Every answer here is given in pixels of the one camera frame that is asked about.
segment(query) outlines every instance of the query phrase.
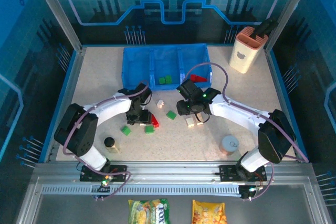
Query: red block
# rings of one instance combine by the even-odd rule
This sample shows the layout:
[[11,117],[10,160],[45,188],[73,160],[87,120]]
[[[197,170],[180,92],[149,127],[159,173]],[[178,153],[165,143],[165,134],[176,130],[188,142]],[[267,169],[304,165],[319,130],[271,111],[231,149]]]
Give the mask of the red block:
[[159,127],[159,123],[153,114],[152,114],[152,124],[154,125],[154,128]]
[[197,75],[195,75],[195,74],[190,75],[190,80],[192,82],[196,82],[196,79],[197,79]]
[[196,77],[196,82],[206,82],[206,79],[201,77],[201,76],[197,76]]

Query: green block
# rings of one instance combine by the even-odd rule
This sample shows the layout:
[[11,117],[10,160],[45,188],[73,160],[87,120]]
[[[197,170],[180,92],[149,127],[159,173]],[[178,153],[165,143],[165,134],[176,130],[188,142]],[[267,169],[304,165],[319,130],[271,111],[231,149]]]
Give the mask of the green block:
[[152,133],[154,133],[154,126],[146,126],[145,127],[145,133],[146,134],[152,134]]
[[168,116],[171,120],[174,120],[175,117],[176,117],[176,114],[175,114],[173,111],[170,110],[170,111],[167,113],[167,116]]
[[131,129],[128,128],[126,125],[121,128],[121,132],[128,136],[131,133]]
[[166,76],[166,84],[172,84],[172,76]]
[[159,84],[166,84],[164,77],[159,78]]

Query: speckled white tabletop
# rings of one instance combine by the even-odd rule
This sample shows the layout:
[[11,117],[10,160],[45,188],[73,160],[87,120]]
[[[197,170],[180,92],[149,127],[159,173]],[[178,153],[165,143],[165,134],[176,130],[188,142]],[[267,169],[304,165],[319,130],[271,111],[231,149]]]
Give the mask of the speckled white tabletop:
[[[228,65],[232,47],[209,46],[211,62],[223,66],[229,75],[226,95],[248,106],[266,111],[280,109],[279,100],[269,71],[265,54],[262,52],[246,74],[239,73]],[[122,88],[122,47],[90,47],[84,61],[73,95],[73,103],[92,104],[114,95]],[[222,90],[225,76],[213,66],[212,88]],[[158,100],[164,107],[156,106]],[[182,96],[176,91],[154,91],[151,103],[146,106],[157,118],[160,127],[154,134],[145,134],[144,127],[130,126],[131,134],[123,135],[120,128],[126,125],[125,114],[115,116],[102,123],[96,132],[95,147],[110,160],[119,161],[237,161],[245,152],[252,150],[257,138],[247,129],[230,120],[212,116],[204,125],[188,128],[185,118],[177,116],[174,121],[166,116],[169,110],[177,113],[176,103]],[[231,156],[219,151],[219,143],[226,135],[239,140],[239,149]],[[103,141],[111,136],[117,142],[120,153],[109,153]],[[58,161],[72,160],[57,154]]]

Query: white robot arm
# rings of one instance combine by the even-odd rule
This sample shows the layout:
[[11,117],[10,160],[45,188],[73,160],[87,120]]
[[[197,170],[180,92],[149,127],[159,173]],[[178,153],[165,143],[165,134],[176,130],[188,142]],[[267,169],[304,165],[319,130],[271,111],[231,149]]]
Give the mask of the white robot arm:
[[[282,111],[274,110],[269,113],[250,108],[232,99],[228,99],[227,102],[218,90],[208,88],[203,92],[189,79],[183,82],[177,90],[185,99],[179,101],[176,105],[179,115],[204,112],[209,115],[221,116],[250,130],[258,137],[258,146],[245,153],[236,165],[238,174],[244,180],[251,176],[259,167],[269,162],[280,163],[291,147],[286,138],[262,117],[272,119],[292,139],[295,140],[296,138]],[[233,104],[238,104],[239,107],[247,108],[247,110],[238,108]]]
[[[135,123],[151,124],[152,113],[144,110],[143,104],[152,95],[152,91],[146,89],[137,96],[127,97],[144,88],[145,85],[140,84],[135,90],[121,89],[114,95],[114,100],[90,111],[75,130],[67,145],[67,149],[93,169],[102,170],[107,165],[108,160],[93,145],[97,127],[104,121],[121,113],[126,114],[127,123],[131,125]],[[71,104],[56,129],[55,140],[64,145],[69,132],[78,118],[95,105],[79,106],[75,103]]]

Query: snack bag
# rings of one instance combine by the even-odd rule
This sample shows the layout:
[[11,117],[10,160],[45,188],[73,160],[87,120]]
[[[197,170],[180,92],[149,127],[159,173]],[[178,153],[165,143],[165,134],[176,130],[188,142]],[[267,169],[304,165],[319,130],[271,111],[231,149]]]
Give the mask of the snack bag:
[[192,224],[227,224],[224,203],[207,203],[193,200]]
[[167,199],[129,200],[128,224],[171,224]]

